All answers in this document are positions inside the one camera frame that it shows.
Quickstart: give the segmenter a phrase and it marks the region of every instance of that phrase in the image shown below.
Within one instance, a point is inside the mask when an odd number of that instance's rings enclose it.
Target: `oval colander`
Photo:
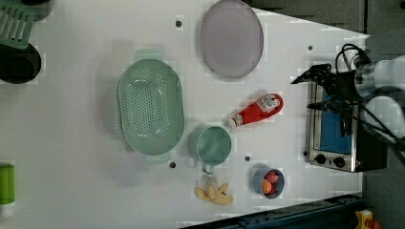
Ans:
[[[184,131],[181,82],[157,59],[133,64],[118,85],[122,131],[129,145],[148,156],[167,153]]]

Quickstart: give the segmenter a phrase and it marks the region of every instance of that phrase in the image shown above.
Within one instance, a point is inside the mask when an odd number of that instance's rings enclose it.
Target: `red ketchup bottle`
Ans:
[[[240,113],[229,118],[227,126],[229,128],[236,128],[248,123],[261,121],[279,113],[283,105],[283,98],[280,95],[267,94],[250,104]]]

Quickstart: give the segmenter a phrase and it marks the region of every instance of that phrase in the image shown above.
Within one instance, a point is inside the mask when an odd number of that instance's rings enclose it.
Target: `oven control knob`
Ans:
[[[345,159],[342,158],[342,157],[338,157],[337,159],[335,159],[335,160],[333,161],[333,163],[334,163],[334,164],[336,165],[336,167],[339,168],[339,169],[345,167],[345,164],[346,164]]]
[[[324,155],[318,155],[318,156],[316,156],[315,160],[319,164],[325,164],[325,162],[327,161],[327,158]]]

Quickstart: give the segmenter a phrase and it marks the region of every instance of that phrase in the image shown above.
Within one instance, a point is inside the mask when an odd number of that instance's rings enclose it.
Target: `mint green colander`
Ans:
[[[184,131],[181,82],[157,59],[133,64],[118,85],[122,131],[129,145],[148,156],[167,153]]]
[[[27,48],[34,17],[34,10],[19,1],[0,0],[0,44]]]

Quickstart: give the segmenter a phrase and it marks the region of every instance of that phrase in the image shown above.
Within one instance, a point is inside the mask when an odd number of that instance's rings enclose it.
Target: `banana peel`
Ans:
[[[214,177],[211,177],[206,182],[206,191],[200,188],[195,188],[197,196],[205,201],[210,201],[217,205],[229,205],[233,202],[233,196],[226,193],[229,183],[225,183],[218,187],[218,182]]]

